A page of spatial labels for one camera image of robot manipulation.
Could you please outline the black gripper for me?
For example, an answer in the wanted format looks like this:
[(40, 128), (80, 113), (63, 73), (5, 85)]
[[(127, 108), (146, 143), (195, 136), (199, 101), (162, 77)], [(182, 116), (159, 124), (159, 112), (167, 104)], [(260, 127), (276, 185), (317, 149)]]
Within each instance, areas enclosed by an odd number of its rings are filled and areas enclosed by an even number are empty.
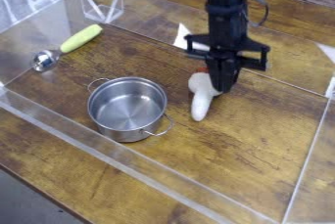
[[(248, 37), (248, 6), (241, 4), (225, 7), (206, 4), (205, 11), (208, 13), (208, 33), (185, 36), (189, 56), (202, 60), (209, 54), (208, 51), (194, 48), (194, 44), (198, 43), (220, 53), (234, 53), (241, 67), (266, 70), (266, 53), (270, 48)], [(205, 63), (213, 88), (218, 92), (228, 93), (238, 79), (240, 63), (233, 59), (224, 62), (224, 85), (221, 61), (208, 57)]]

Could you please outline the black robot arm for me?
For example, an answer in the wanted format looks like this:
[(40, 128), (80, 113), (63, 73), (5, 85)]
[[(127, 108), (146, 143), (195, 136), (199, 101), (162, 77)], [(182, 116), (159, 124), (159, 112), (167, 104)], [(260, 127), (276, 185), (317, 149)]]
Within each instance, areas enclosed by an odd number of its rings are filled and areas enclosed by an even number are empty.
[[(256, 0), (268, 7), (264, 0)], [(189, 34), (187, 54), (205, 61), (213, 88), (228, 93), (242, 67), (265, 70), (268, 45), (248, 37), (248, 0), (206, 0), (208, 33)]]

